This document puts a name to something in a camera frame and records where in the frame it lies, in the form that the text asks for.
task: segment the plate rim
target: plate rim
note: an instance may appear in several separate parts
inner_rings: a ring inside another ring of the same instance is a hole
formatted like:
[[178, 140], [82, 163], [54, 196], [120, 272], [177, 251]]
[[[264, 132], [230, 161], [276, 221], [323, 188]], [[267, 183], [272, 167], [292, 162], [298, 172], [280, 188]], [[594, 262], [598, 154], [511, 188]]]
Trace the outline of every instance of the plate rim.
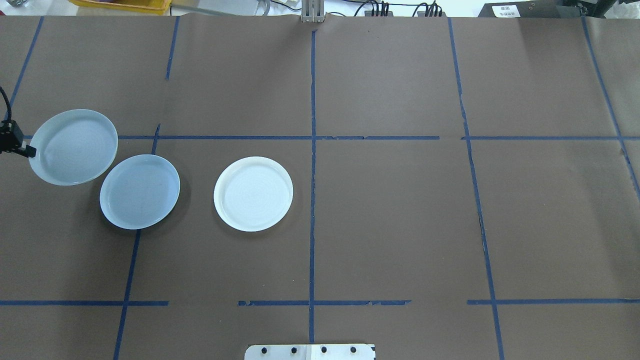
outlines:
[[[241, 224], [238, 224], [237, 222], [230, 221], [229, 218], [224, 217], [221, 214], [221, 210], [220, 210], [221, 208], [223, 209], [223, 206], [220, 204], [220, 201], [221, 201], [220, 192], [222, 191], [222, 189], [220, 188], [222, 186], [221, 180], [230, 175], [230, 172], [232, 171], [231, 170], [232, 167], [237, 167], [239, 166], [238, 163], [249, 162], [251, 160], [259, 160], [260, 162], [263, 162], [263, 163], [276, 165], [277, 169], [281, 170], [282, 172], [284, 172], [284, 174], [286, 174], [287, 177], [285, 179], [286, 180], [285, 182], [287, 183], [287, 185], [291, 186], [291, 196], [288, 196], [288, 204], [287, 204], [286, 211], [284, 211], [283, 215], [277, 220], [275, 220], [273, 223], [269, 222], [268, 226], [261, 227], [259, 229], [247, 229], [246, 227], [243, 227]], [[245, 158], [235, 160], [234, 162], [229, 164], [227, 167], [225, 167], [222, 173], [220, 173], [220, 175], [218, 176], [218, 180], [216, 180], [216, 185], [213, 188], [213, 204], [214, 204], [214, 207], [216, 208], [216, 212], [218, 213], [218, 216], [222, 219], [222, 221], [224, 221], [225, 224], [229, 225], [230, 227], [233, 227], [236, 230], [244, 231], [247, 233], [256, 233], [258, 231], [263, 231], [263, 230], [269, 229], [270, 227], [273, 227], [274, 225], [279, 223], [284, 218], [284, 216], [288, 214], [289, 210], [291, 209], [291, 204], [293, 203], [293, 195], [294, 195], [293, 180], [291, 179], [291, 175], [289, 174], [289, 172], [285, 167], [283, 167], [279, 162], [275, 161], [274, 159], [267, 158], [265, 156], [247, 156]]]
[[[113, 177], [115, 176], [115, 173], [113, 172], [114, 170], [116, 170], [118, 167], [120, 166], [126, 166], [126, 163], [131, 163], [132, 159], [140, 159], [140, 158], [156, 158], [156, 159], [160, 159], [161, 162], [163, 162], [165, 165], [168, 165], [167, 169], [171, 172], [172, 175], [175, 175], [175, 178], [177, 180], [177, 184], [178, 184], [178, 188], [177, 188], [177, 192], [175, 195], [175, 199], [173, 200], [173, 204], [169, 207], [168, 211], [161, 216], [160, 218], [158, 218], [157, 220], [151, 222], [150, 224], [144, 224], [144, 226], [142, 227], [128, 227], [128, 226], [123, 226], [123, 224], [117, 224], [117, 221], [114, 221], [112, 218], [109, 217], [108, 212], [104, 211], [105, 205], [104, 203], [106, 202], [106, 197], [108, 196], [105, 190], [105, 186], [109, 183], [112, 183]], [[122, 229], [126, 229], [126, 230], [140, 230], [140, 229], [145, 229], [147, 227], [150, 227], [152, 225], [156, 225], [157, 223], [159, 223], [160, 221], [162, 221], [164, 218], [167, 217], [167, 215], [169, 215], [169, 213], [171, 213], [171, 211], [175, 208], [175, 205], [178, 203], [178, 198], [180, 197], [180, 174], [178, 174], [178, 170], [173, 166], [173, 164], [171, 163], [171, 161], [163, 158], [162, 156], [158, 156], [155, 154], [138, 154], [138, 155], [134, 155], [131, 157], [128, 157], [124, 160], [122, 160], [121, 162], [119, 162], [116, 166], [114, 166], [111, 171], [109, 171], [109, 174], [107, 174], [107, 177], [104, 179], [104, 181], [102, 182], [102, 186], [100, 187], [100, 210], [102, 211], [102, 214], [104, 215], [105, 218], [107, 218], [107, 220], [109, 220], [109, 222], [111, 222], [113, 225], [120, 227]]]
[[[45, 179], [44, 177], [42, 177], [42, 174], [48, 174], [47, 172], [44, 172], [43, 166], [39, 166], [38, 170], [36, 170], [36, 168], [34, 167], [34, 163], [38, 163], [41, 164], [40, 161], [40, 157], [37, 153], [37, 151], [39, 151], [39, 145], [38, 142], [42, 142], [44, 140], [44, 135], [43, 135], [43, 128], [45, 128], [45, 126], [47, 124], [49, 124], [48, 126], [52, 126], [52, 124], [56, 121], [59, 121], [60, 118], [62, 118], [64, 116], [64, 114], [67, 113], [74, 113], [74, 112], [89, 112], [89, 113], [94, 113], [98, 115], [98, 118], [100, 118], [101, 120], [106, 120], [105, 124], [109, 124], [111, 125], [110, 127], [110, 133], [113, 135], [113, 137], [115, 138], [115, 148], [113, 151], [113, 155], [111, 156], [111, 159], [108, 161], [108, 163], [106, 164], [106, 166], [97, 174], [95, 174], [93, 177], [90, 177], [87, 180], [84, 181], [79, 181], [76, 183], [70, 183], [70, 182], [64, 182], [64, 181], [58, 181], [56, 179]], [[36, 158], [29, 158], [29, 164], [31, 165], [31, 169], [32, 171], [43, 181], [46, 181], [49, 184], [53, 184], [53, 185], [58, 185], [58, 186], [74, 186], [74, 185], [80, 185], [80, 184], [85, 184], [88, 183], [90, 181], [95, 180], [96, 178], [98, 178], [100, 175], [104, 174], [105, 171], [107, 171], [109, 169], [109, 167], [113, 164], [113, 161], [116, 158], [116, 155], [118, 154], [118, 131], [116, 130], [116, 127], [113, 125], [113, 122], [103, 113], [100, 113], [98, 111], [95, 110], [91, 110], [91, 109], [71, 109], [71, 110], [67, 110], [67, 111], [63, 111], [61, 113], [55, 114], [53, 115], [51, 118], [49, 118], [47, 121], [45, 121], [42, 125], [40, 125], [40, 127], [36, 130], [35, 134], [33, 134], [33, 137], [31, 138], [30, 141], [30, 145], [36, 148]]]

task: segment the table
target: table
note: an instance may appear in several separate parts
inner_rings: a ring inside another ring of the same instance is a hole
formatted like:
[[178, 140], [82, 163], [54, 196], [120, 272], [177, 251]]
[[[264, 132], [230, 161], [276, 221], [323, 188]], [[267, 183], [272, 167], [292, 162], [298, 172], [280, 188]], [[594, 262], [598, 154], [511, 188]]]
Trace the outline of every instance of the table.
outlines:
[[[0, 83], [27, 135], [99, 111], [113, 166], [155, 143], [182, 187], [125, 231], [99, 209], [106, 173], [53, 186], [2, 154], [0, 357], [640, 354], [640, 44], [619, 37], [638, 21], [0, 18], [15, 28]], [[242, 233], [211, 197], [251, 155], [294, 199]]]

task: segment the label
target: label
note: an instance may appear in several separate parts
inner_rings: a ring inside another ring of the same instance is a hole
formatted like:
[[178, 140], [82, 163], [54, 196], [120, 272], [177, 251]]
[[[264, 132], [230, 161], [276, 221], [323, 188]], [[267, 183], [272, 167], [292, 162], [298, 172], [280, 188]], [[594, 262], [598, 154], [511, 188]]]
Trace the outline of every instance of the label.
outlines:
[[492, 6], [495, 17], [520, 17], [520, 12], [515, 5]]

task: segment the blue painter's tape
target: blue painter's tape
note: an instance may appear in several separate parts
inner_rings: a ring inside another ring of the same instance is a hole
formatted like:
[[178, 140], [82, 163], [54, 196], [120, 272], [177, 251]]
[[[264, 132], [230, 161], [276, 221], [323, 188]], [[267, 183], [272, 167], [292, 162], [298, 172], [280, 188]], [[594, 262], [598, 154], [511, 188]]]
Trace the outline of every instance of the blue painter's tape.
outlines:
[[311, 140], [311, 136], [161, 135], [162, 140]]
[[[0, 300], [0, 306], [122, 306], [124, 301]], [[169, 306], [168, 301], [130, 301], [129, 306]]]
[[[15, 97], [18, 95], [18, 89], [20, 88], [20, 84], [22, 83], [22, 77], [24, 76], [24, 72], [27, 70], [27, 65], [29, 65], [29, 60], [31, 59], [31, 54], [33, 53], [33, 48], [36, 46], [36, 41], [38, 40], [38, 35], [40, 34], [40, 29], [42, 29], [42, 23], [44, 22], [44, 16], [40, 17], [40, 21], [38, 21], [38, 26], [36, 27], [35, 33], [33, 33], [33, 39], [31, 39], [31, 45], [29, 46], [29, 51], [27, 52], [27, 56], [24, 59], [24, 63], [22, 63], [22, 68], [20, 69], [20, 74], [18, 75], [18, 80], [15, 82], [15, 87], [13, 88], [13, 93], [11, 94], [11, 99], [9, 99], [9, 104], [13, 106], [13, 102], [15, 101]], [[9, 115], [8, 110], [4, 114], [4, 119], [7, 119]]]
[[118, 326], [118, 336], [116, 337], [116, 347], [113, 351], [113, 360], [120, 357], [120, 344], [122, 344], [122, 333], [124, 332], [124, 324], [127, 319], [127, 307], [129, 306], [129, 295], [131, 294], [131, 283], [133, 282], [133, 272], [136, 268], [136, 258], [138, 257], [138, 245], [140, 244], [141, 230], [136, 230], [136, 240], [133, 243], [133, 251], [131, 253], [131, 264], [129, 264], [129, 276], [127, 277], [127, 287], [124, 291], [124, 303], [122, 304], [122, 312], [120, 313], [120, 326]]
[[[411, 300], [315, 300], [315, 306], [405, 306]], [[306, 300], [249, 300], [239, 301], [238, 306], [308, 306]]]
[[166, 75], [165, 79], [169, 80], [169, 75], [171, 74], [171, 64], [173, 62], [173, 51], [175, 50], [175, 39], [178, 35], [178, 26], [180, 24], [180, 17], [175, 17], [175, 24], [173, 25], [173, 38], [171, 39], [171, 50], [169, 50], [169, 60], [166, 63]]
[[471, 135], [469, 133], [469, 126], [467, 122], [467, 112], [465, 111], [465, 105], [462, 101], [462, 81], [460, 80], [460, 68], [458, 66], [458, 54], [456, 52], [456, 42], [453, 35], [453, 23], [451, 18], [447, 18], [449, 22], [449, 37], [451, 38], [451, 52], [453, 55], [453, 65], [456, 71], [456, 82], [458, 84], [458, 97], [460, 98], [460, 111], [462, 112], [462, 119], [465, 127], [465, 138], [467, 139], [467, 154], [469, 158], [469, 167], [471, 168], [471, 180], [474, 185], [474, 194], [476, 196], [476, 208], [478, 213], [478, 221], [480, 222], [480, 233], [482, 237], [482, 244], [484, 249], [484, 265], [486, 267], [486, 277], [489, 284], [489, 294], [492, 300], [493, 311], [493, 326], [495, 327], [495, 338], [498, 345], [498, 355], [500, 360], [504, 360], [504, 350], [502, 346], [502, 332], [500, 331], [500, 320], [498, 317], [498, 306], [495, 303], [495, 289], [493, 288], [493, 275], [491, 271], [491, 261], [489, 258], [489, 246], [486, 242], [486, 232], [484, 228], [484, 218], [482, 214], [482, 204], [480, 203], [480, 192], [478, 190], [478, 183], [476, 177], [476, 166], [474, 165], [474, 159], [471, 149]]
[[405, 306], [411, 300], [316, 300], [316, 306]]
[[308, 306], [307, 300], [250, 300], [239, 301], [238, 306]]
[[127, 306], [169, 306], [168, 301], [129, 301]]
[[314, 343], [316, 276], [316, 30], [311, 32], [311, 211], [309, 234], [309, 343]]
[[604, 99], [607, 103], [607, 108], [609, 109], [609, 115], [611, 116], [611, 121], [613, 121], [613, 126], [616, 129], [616, 134], [618, 135], [618, 140], [620, 141], [620, 147], [622, 148], [622, 153], [625, 156], [625, 162], [627, 163], [627, 169], [629, 170], [629, 174], [631, 175], [631, 180], [634, 185], [634, 189], [636, 190], [636, 197], [638, 201], [640, 201], [640, 186], [638, 186], [638, 180], [636, 177], [636, 172], [634, 171], [633, 166], [631, 165], [631, 161], [629, 160], [629, 155], [627, 152], [627, 146], [622, 138], [622, 134], [620, 132], [620, 126], [618, 125], [618, 119], [616, 119], [616, 114], [613, 111], [613, 106], [611, 106], [611, 100], [609, 98], [609, 93], [607, 92], [606, 86], [604, 86], [604, 81], [602, 80], [602, 75], [600, 73], [600, 67], [598, 66], [598, 60], [596, 59], [596, 55], [593, 52], [593, 46], [591, 45], [591, 36], [589, 35], [589, 28], [587, 26], [587, 20], [583, 16], [582, 18], [582, 29], [584, 30], [584, 37], [587, 40], [587, 47], [589, 48], [589, 54], [591, 55], [591, 61], [593, 62], [593, 68], [596, 71], [596, 75], [598, 77], [598, 82], [600, 83], [600, 88], [602, 89], [602, 94], [604, 95]]
[[0, 306], [122, 306], [122, 301], [0, 300]]
[[[560, 305], [560, 304], [640, 304], [640, 299], [502, 299], [498, 305]], [[491, 305], [491, 300], [467, 300], [467, 305]]]
[[439, 136], [318, 136], [318, 140], [439, 140]]
[[576, 140], [576, 141], [603, 141], [618, 140], [617, 136], [470, 136], [471, 140]]
[[118, 140], [154, 140], [153, 135], [118, 135]]
[[158, 146], [158, 135], [160, 134], [160, 124], [158, 124], [158, 127], [156, 128], [156, 133], [154, 134], [154, 144], [151, 146], [151, 155], [155, 155], [156, 154], [156, 149]]

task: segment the plastic plate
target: plastic plate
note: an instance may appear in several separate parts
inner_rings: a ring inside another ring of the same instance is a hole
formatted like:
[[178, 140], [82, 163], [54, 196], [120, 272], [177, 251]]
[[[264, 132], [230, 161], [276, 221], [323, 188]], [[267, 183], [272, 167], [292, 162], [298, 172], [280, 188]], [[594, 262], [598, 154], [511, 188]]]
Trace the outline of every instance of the plastic plate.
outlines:
[[213, 190], [213, 202], [222, 220], [242, 231], [274, 226], [287, 213], [292, 200], [289, 173], [279, 163], [261, 156], [229, 165]]
[[123, 229], [143, 229], [171, 212], [180, 194], [175, 167], [156, 155], [136, 155], [116, 165], [100, 189], [104, 216]]
[[103, 114], [69, 110], [47, 120], [30, 143], [33, 172], [55, 185], [86, 183], [105, 172], [116, 157], [118, 133]]

